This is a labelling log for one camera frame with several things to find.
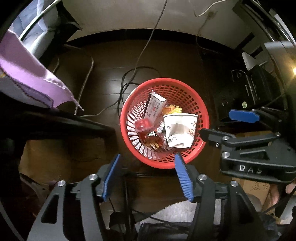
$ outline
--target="purple fabric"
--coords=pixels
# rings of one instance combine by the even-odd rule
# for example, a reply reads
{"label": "purple fabric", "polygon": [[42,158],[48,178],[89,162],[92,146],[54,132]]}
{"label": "purple fabric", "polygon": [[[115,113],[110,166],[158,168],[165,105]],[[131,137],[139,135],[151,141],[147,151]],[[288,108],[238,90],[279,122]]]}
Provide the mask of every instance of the purple fabric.
{"label": "purple fabric", "polygon": [[20,102],[43,108],[53,107],[54,101],[44,93],[12,79],[0,68],[0,91]]}
{"label": "purple fabric", "polygon": [[47,70],[10,30],[0,43],[0,67],[14,80],[53,99],[53,107],[73,101],[81,108],[68,87]]}

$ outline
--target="black cable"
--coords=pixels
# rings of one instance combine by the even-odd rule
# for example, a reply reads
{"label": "black cable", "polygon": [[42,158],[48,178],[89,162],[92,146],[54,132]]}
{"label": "black cable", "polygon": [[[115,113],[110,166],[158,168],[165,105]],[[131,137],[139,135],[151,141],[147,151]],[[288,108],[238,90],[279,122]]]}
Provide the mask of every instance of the black cable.
{"label": "black cable", "polygon": [[[116,211],[115,211],[115,208],[114,208],[114,206],[113,206],[113,203],[111,202],[111,199],[109,198],[109,202],[110,202],[110,204],[111,204],[111,207],[112,207],[112,209],[113,209],[113,213],[116,213]],[[121,226],[120,226],[120,224],[118,223],[118,227],[119,227],[119,230],[120,230],[120,233],[121,233],[121,238],[122,238],[122,240],[124,241],[124,233],[122,232],[122,229],[121,229]]]}
{"label": "black cable", "polygon": [[294,189],[292,190],[292,192],[290,192],[290,194],[288,194],[287,196],[285,196],[282,200],[278,201],[275,205],[271,206],[270,208],[266,209],[265,211],[262,211],[261,213],[267,213],[270,210],[273,210],[274,208],[282,205],[283,203],[287,202],[296,192],[296,186],[294,187]]}
{"label": "black cable", "polygon": [[135,209],[131,209],[132,211],[136,212],[136,213],[139,213],[143,216],[145,216],[146,218],[151,218],[151,219],[154,219],[156,221],[159,221],[159,222],[162,222],[162,223],[166,223],[166,224],[169,224],[171,226],[175,226],[175,227],[181,227],[181,228],[188,228],[188,226],[185,226],[185,225],[181,225],[181,224],[176,224],[176,223],[173,223],[173,222],[169,222],[169,221],[165,221],[165,220],[162,220],[162,219],[159,219],[159,218],[155,218],[155,217],[152,217],[152,216],[149,216],[148,214],[146,213],[143,213],[143,212],[140,212],[140,211],[137,211]]}
{"label": "black cable", "polygon": [[206,20],[204,21],[204,23],[202,24],[202,26],[199,28],[199,30],[198,30],[198,32],[197,32],[197,35],[196,35],[196,37],[195,37],[195,43],[196,43],[196,45],[197,45],[198,48],[201,48],[201,49],[204,49],[204,50],[208,50],[208,51],[211,51],[211,52],[214,52],[214,53],[217,53],[217,54],[222,54],[222,55],[224,55],[223,53],[217,52],[217,51],[215,51],[215,50],[201,47],[201,46],[198,44],[198,42],[197,42],[197,38],[198,38],[198,36],[199,36],[199,34],[200,34],[200,31],[203,29],[203,27],[205,26],[205,24],[207,23],[207,21],[210,20],[210,19],[211,19],[211,18],[208,16],[208,17],[206,18]]}
{"label": "black cable", "polygon": [[[122,103],[124,104],[124,101],[123,101],[123,93],[125,92],[125,90],[128,88],[128,86],[129,86],[130,84],[139,85],[139,84],[137,84],[137,83],[132,82],[132,81],[134,80],[134,78],[136,77],[136,74],[137,74],[137,72],[138,72],[138,69],[153,69],[153,70],[155,70],[155,71],[159,74],[159,76],[161,77],[160,72],[159,72],[156,68],[149,67],[149,66],[140,66],[140,67],[136,67],[136,68],[133,68],[133,69],[130,69],[129,71],[127,71],[127,72],[122,76],[122,79],[121,79],[120,93],[119,93],[119,101],[117,102],[117,114],[118,114],[118,118],[119,118],[119,119],[120,119],[120,113],[119,113],[120,101],[122,101]],[[125,80],[125,78],[126,78],[126,76],[127,76],[127,74],[128,74],[129,72],[133,71],[133,70],[136,70],[135,75],[133,75],[133,76],[131,77],[131,79],[130,79],[127,83],[123,84],[123,83],[124,83],[124,80]]]}
{"label": "black cable", "polygon": [[272,103],[274,103],[275,101],[277,101],[279,98],[281,98],[282,96],[284,96],[286,93],[283,93],[281,95],[279,95],[278,97],[276,97],[275,99],[273,99],[272,101],[270,101],[268,104],[266,104],[264,107],[268,107],[270,106]]}

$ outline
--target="white box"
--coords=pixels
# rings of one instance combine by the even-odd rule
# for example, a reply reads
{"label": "white box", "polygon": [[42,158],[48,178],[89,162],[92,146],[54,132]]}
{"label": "white box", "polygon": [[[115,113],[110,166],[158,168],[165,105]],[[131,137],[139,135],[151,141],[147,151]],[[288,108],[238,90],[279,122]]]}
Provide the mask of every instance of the white box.
{"label": "white box", "polygon": [[148,119],[154,125],[156,118],[160,115],[166,102],[167,100],[165,98],[152,91],[147,100],[144,118]]}

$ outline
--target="food packaging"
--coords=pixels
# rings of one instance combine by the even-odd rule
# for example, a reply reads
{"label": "food packaging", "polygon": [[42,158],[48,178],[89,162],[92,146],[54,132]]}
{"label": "food packaging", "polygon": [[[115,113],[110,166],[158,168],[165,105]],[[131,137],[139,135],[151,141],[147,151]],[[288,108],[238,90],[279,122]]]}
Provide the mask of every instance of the food packaging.
{"label": "food packaging", "polygon": [[148,119],[140,119],[135,121],[135,130],[136,132],[143,132],[153,129],[153,125]]}
{"label": "food packaging", "polygon": [[171,105],[165,105],[163,110],[161,111],[162,115],[169,115],[169,114],[180,114],[182,113],[182,108],[179,106],[175,106],[173,104]]}
{"label": "food packaging", "polygon": [[165,98],[152,91],[147,100],[143,119],[148,119],[154,125],[166,102]]}
{"label": "food packaging", "polygon": [[162,138],[156,131],[140,132],[139,138],[143,145],[152,148],[153,150],[157,150],[158,148],[163,147]]}
{"label": "food packaging", "polygon": [[164,116],[166,139],[169,147],[190,148],[194,137],[198,115],[169,114]]}

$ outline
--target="blue gripper pad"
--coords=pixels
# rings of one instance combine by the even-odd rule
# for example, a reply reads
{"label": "blue gripper pad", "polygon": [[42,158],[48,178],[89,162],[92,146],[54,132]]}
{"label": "blue gripper pad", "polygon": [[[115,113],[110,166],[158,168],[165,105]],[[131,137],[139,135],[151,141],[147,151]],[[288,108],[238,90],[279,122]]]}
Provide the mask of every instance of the blue gripper pad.
{"label": "blue gripper pad", "polygon": [[253,111],[247,110],[230,110],[228,116],[233,121],[242,121],[247,123],[255,123],[260,120],[260,116]]}
{"label": "blue gripper pad", "polygon": [[96,187],[97,196],[101,196],[104,202],[108,201],[114,185],[118,182],[121,176],[121,155],[118,154],[110,162],[110,164],[103,165],[99,171],[98,176],[101,178],[100,184]]}
{"label": "blue gripper pad", "polygon": [[192,202],[194,198],[194,180],[191,177],[190,171],[186,168],[186,164],[180,153],[175,154],[174,163],[183,194],[190,202]]}

